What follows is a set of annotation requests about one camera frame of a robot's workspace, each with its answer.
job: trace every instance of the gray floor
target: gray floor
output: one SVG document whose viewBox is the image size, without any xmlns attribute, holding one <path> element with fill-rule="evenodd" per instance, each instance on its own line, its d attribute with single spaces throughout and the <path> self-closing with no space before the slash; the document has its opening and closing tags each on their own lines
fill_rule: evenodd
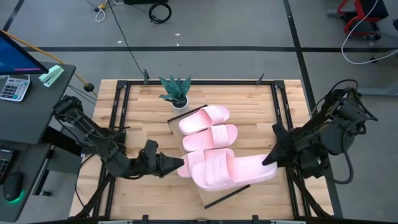
<svg viewBox="0 0 398 224">
<path fill-rule="evenodd" d="M 370 44 L 361 38 L 349 40 L 347 47 L 398 47 L 398 32 L 388 21 L 397 19 L 398 2 L 384 0 L 390 17 L 383 21 L 383 39 Z M 91 0 L 99 4 L 100 0 Z M 325 15 L 337 8 L 337 0 L 290 0 L 302 47 L 340 47 L 345 39 L 343 22 Z M 14 10 L 16 0 L 0 2 L 0 27 Z M 283 0 L 170 0 L 173 16 L 166 24 L 155 25 L 131 6 L 115 6 L 114 11 L 129 46 L 262 46 L 294 47 Z M 139 6 L 148 10 L 148 5 Z M 97 23 L 95 13 L 84 0 L 25 1 L 9 29 L 11 34 L 38 47 L 125 47 L 122 35 L 109 9 L 106 19 Z M 295 52 L 201 51 L 133 52 L 142 68 L 152 78 L 169 75 L 193 78 L 264 78 L 301 79 Z M 98 89 L 104 78 L 140 78 L 141 74 L 129 52 L 52 52 Z M 38 60 L 50 58 L 32 53 Z M 337 81 L 355 78 L 362 87 L 387 86 L 398 80 L 398 58 L 377 64 L 352 65 L 340 53 L 304 53 L 315 99 L 321 98 Z M 351 53 L 354 61 L 366 61 L 374 54 Z M 72 85 L 82 89 L 73 78 Z M 338 195 L 345 218 L 398 222 L 398 155 L 393 139 L 398 121 L 395 98 L 364 99 L 379 122 L 369 122 L 368 134 L 356 139 L 349 154 L 355 178 L 349 185 L 338 185 Z M 86 114 L 94 106 L 83 100 Z M 333 157 L 333 172 L 344 179 L 347 174 L 343 157 Z M 18 223 L 64 219 L 69 214 L 76 175 L 50 173 L 45 184 L 53 197 L 30 197 Z"/>
</svg>

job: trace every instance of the monitor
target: monitor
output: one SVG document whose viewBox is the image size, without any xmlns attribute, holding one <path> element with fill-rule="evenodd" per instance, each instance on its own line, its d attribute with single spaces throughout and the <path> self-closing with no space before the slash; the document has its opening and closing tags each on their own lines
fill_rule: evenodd
<svg viewBox="0 0 398 224">
<path fill-rule="evenodd" d="M 0 30 L 0 75 L 32 75 L 49 71 Z"/>
</svg>

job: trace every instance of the wooden tabletop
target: wooden tabletop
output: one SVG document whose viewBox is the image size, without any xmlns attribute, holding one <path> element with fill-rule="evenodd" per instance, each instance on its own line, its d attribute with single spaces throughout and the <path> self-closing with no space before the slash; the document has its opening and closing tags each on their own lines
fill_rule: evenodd
<svg viewBox="0 0 398 224">
<path fill-rule="evenodd" d="M 301 82 L 284 81 L 292 121 L 295 127 L 302 126 L 309 120 L 309 115 Z M 99 88 L 93 120 L 104 128 L 109 126 L 116 83 L 117 80 L 102 80 Z M 165 90 L 160 85 L 131 87 L 125 123 L 125 126 L 130 127 L 126 138 L 129 157 L 136 157 L 147 139 L 157 141 L 159 151 L 167 156 L 182 156 L 178 148 L 180 143 L 174 141 L 167 124 L 167 120 L 176 114 L 172 111 L 170 103 L 159 98 L 159 95 L 164 93 Z M 231 117 L 226 124 L 235 124 L 238 127 L 238 139 L 230 146 L 236 156 L 267 154 L 274 146 L 276 138 L 271 126 L 276 123 L 276 116 L 269 85 L 192 85 L 188 97 L 191 109 L 208 104 L 223 105 L 230 110 Z M 119 123 L 120 114 L 121 103 L 116 125 Z M 94 156 L 80 171 L 77 191 L 85 203 L 97 188 L 100 167 L 99 157 Z M 323 209 L 333 213 L 324 178 L 309 178 L 305 182 Z M 297 189 L 296 193 L 300 214 L 303 215 Z M 103 197 L 100 211 L 104 210 L 105 201 L 106 196 Z M 75 195 L 70 215 L 80 210 L 81 205 Z M 248 220 L 252 215 L 259 215 L 260 219 L 293 218 L 284 169 L 279 169 L 273 179 L 254 184 L 206 210 L 192 179 L 183 179 L 176 172 L 163 179 L 153 176 L 145 176 L 139 180 L 117 178 L 111 218 L 141 219 L 142 215 L 149 215 L 149 219 L 157 220 Z"/>
</svg>

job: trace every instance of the pink slide sandal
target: pink slide sandal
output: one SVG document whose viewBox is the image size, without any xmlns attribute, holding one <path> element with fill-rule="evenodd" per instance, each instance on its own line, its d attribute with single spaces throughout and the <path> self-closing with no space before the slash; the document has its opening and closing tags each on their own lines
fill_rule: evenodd
<svg viewBox="0 0 398 224">
<path fill-rule="evenodd" d="M 232 149 L 223 152 L 192 167 L 192 179 L 203 190 L 218 191 L 247 184 L 256 184 L 275 177 L 277 163 L 262 165 L 266 154 L 235 157 Z"/>
<path fill-rule="evenodd" d="M 201 150 L 190 152 L 182 157 L 184 160 L 184 166 L 177 169 L 177 173 L 180 177 L 189 178 L 191 177 L 191 170 L 196 164 L 205 162 L 205 160 L 218 155 L 225 154 L 224 149 L 214 149 L 214 150 Z"/>
<path fill-rule="evenodd" d="M 182 146 L 187 152 L 219 149 L 232 145 L 238 136 L 238 129 L 233 124 L 210 126 L 182 139 Z"/>
<path fill-rule="evenodd" d="M 229 118 L 229 111 L 224 106 L 211 105 L 200 108 L 198 112 L 184 118 L 178 124 L 184 135 L 195 134 L 211 125 L 222 124 Z"/>
</svg>

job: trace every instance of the computer mouse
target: computer mouse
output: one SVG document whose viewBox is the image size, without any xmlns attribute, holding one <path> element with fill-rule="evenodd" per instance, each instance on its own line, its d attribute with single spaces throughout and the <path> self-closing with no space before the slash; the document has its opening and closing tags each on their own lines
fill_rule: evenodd
<svg viewBox="0 0 398 224">
<path fill-rule="evenodd" d="M 2 194 L 7 201 L 11 202 L 21 195 L 23 178 L 24 174 L 21 172 L 13 172 L 8 175 L 2 187 Z"/>
</svg>

